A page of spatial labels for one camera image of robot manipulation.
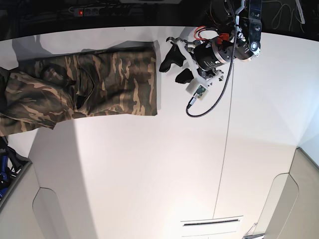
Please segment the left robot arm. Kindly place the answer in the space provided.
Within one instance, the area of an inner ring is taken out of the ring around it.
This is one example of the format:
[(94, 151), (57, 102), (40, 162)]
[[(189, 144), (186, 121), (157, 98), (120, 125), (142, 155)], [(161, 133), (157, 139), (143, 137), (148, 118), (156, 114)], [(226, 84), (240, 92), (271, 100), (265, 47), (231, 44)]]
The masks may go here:
[(263, 0), (226, 0), (225, 20), (219, 20), (212, 8), (209, 17), (212, 25), (199, 26), (193, 33), (194, 40), (189, 42), (181, 38), (169, 37), (172, 48), (161, 63), (159, 71), (167, 72), (172, 64), (182, 67), (186, 57), (178, 43), (184, 43), (187, 53), (198, 67), (198, 73), (204, 77), (214, 76), (217, 67), (230, 63), (234, 59), (250, 60), (260, 53), (262, 30)]

